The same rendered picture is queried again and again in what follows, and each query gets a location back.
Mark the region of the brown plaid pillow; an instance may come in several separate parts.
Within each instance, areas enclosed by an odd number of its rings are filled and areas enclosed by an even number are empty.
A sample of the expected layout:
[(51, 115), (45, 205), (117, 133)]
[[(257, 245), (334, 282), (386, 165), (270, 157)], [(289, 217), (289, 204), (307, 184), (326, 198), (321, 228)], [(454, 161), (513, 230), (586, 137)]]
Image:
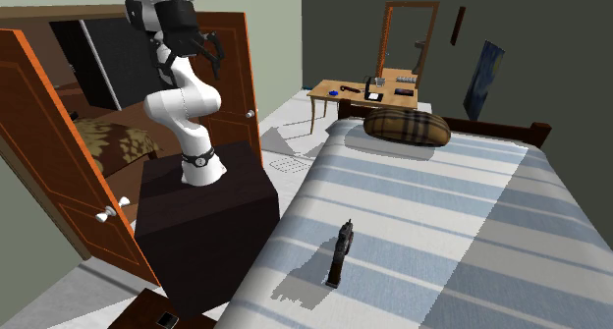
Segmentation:
[(363, 129), (372, 137), (417, 146), (444, 146), (451, 138), (442, 117), (418, 110), (374, 109), (364, 118)]

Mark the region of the wooden framed mirror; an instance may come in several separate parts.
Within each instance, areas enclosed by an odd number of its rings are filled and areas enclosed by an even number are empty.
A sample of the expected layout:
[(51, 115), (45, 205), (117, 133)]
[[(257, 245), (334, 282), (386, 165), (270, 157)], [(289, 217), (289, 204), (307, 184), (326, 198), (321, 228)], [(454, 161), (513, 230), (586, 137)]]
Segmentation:
[(438, 1), (386, 1), (375, 74), (401, 69), (419, 87), (439, 8)]

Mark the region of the blue white striped bed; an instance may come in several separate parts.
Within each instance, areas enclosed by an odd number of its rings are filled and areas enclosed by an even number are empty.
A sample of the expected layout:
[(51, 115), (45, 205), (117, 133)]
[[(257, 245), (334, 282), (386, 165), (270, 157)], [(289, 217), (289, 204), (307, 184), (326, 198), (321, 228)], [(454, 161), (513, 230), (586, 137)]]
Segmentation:
[(539, 148), (327, 133), (215, 329), (613, 329), (613, 250)]

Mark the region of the small dark wall picture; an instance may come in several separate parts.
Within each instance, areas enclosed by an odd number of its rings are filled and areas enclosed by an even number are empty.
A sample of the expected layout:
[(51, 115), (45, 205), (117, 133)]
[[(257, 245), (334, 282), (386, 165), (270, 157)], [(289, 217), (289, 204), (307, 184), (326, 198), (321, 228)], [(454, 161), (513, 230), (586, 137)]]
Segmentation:
[(457, 43), (466, 10), (467, 8), (465, 6), (459, 7), (456, 21), (454, 23), (454, 28), (450, 37), (450, 44), (452, 46), (455, 46)]

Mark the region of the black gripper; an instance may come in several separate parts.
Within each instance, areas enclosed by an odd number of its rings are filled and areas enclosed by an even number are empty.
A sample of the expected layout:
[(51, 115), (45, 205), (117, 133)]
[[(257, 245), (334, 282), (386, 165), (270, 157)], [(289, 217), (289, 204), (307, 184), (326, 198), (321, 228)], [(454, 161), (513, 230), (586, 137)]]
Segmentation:
[[(203, 55), (209, 61), (214, 77), (220, 79), (219, 70), (225, 52), (215, 31), (209, 33), (199, 31), (192, 1), (162, 1), (161, 28), (163, 35), (154, 34), (151, 37), (151, 62), (163, 87), (176, 86), (171, 70), (174, 61), (171, 51), (181, 57)], [(205, 49), (206, 42), (214, 45), (215, 53)]]

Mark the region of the black handheld radio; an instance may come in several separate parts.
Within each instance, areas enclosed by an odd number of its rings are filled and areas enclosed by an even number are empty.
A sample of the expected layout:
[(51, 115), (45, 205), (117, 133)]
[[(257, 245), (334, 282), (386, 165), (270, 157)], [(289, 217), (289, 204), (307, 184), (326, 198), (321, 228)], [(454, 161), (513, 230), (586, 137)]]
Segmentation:
[(349, 253), (354, 237), (354, 224), (349, 219), (339, 230), (338, 239), (325, 284), (336, 289), (341, 281), (342, 267), (345, 256)]

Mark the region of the dark wooden nightstand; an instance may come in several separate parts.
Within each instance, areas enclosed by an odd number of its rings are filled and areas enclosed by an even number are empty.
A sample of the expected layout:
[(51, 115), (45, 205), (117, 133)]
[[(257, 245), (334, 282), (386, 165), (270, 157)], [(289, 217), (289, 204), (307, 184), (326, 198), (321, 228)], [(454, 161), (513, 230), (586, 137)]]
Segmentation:
[(216, 324), (214, 319), (203, 314), (189, 319), (180, 317), (169, 299), (151, 289), (143, 289), (108, 329), (163, 329), (156, 321), (164, 311), (179, 317), (174, 329), (214, 329)]

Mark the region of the light wooden desk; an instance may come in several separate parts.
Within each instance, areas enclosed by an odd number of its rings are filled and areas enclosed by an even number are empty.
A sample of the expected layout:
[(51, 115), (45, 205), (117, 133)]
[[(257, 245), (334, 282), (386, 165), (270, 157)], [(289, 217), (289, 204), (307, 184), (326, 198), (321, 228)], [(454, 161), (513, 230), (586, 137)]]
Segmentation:
[(365, 82), (321, 81), (307, 94), (311, 102), (310, 128), (313, 129), (314, 126), (315, 100), (339, 102), (347, 99), (361, 106), (418, 108), (418, 75), (414, 75), (411, 70), (384, 68), (380, 76), (385, 79), (382, 86), (377, 86), (374, 82), (369, 86), (370, 92), (382, 94), (380, 101), (365, 99)]

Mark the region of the dark robot stand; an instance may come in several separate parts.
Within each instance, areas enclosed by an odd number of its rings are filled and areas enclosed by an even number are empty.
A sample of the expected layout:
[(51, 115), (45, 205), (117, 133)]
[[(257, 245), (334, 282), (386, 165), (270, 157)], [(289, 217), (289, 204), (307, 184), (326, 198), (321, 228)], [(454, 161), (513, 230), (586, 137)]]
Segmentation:
[(228, 302), (280, 220), (250, 144), (215, 151), (227, 172), (205, 187), (182, 183), (179, 155), (143, 165), (135, 240), (180, 318)]

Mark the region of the bed with leaf patterned blanket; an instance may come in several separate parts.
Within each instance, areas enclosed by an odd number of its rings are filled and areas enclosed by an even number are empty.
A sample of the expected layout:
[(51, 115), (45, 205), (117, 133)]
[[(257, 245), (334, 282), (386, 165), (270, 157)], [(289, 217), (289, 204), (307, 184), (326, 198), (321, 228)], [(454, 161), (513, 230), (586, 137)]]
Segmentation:
[(98, 119), (73, 121), (95, 164), (107, 178), (138, 159), (156, 156), (158, 144), (147, 131)]

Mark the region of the black phone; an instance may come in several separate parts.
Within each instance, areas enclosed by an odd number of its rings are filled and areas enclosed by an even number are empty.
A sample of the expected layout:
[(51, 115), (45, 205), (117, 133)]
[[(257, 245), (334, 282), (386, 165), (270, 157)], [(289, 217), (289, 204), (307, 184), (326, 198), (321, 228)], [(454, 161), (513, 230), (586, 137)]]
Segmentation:
[(157, 319), (156, 324), (163, 329), (174, 329), (174, 327), (178, 324), (179, 317), (164, 311), (161, 316)]

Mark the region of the brown door with white knob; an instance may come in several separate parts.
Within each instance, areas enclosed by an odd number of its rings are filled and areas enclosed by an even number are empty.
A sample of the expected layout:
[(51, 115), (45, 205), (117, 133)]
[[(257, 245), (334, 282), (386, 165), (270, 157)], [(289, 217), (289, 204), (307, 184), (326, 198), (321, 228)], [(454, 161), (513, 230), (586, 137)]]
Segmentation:
[(118, 200), (18, 29), (0, 28), (0, 137), (92, 256), (158, 283)]
[(245, 140), (256, 158), (261, 157), (256, 102), (251, 71), (251, 53), (246, 14), (243, 12), (198, 12), (200, 31), (214, 31), (224, 51), (218, 74), (204, 57), (192, 59), (198, 78), (215, 87), (221, 96), (220, 109), (199, 122), (209, 132), (213, 145)]

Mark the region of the blue wall picture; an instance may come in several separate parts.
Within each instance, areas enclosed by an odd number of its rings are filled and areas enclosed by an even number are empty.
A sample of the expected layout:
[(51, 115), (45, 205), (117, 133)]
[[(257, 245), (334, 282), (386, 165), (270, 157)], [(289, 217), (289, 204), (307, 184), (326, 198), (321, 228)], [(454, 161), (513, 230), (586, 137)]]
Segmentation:
[(504, 49), (489, 40), (484, 41), (471, 83), (463, 101), (463, 106), (471, 121), (478, 120), (504, 54)]

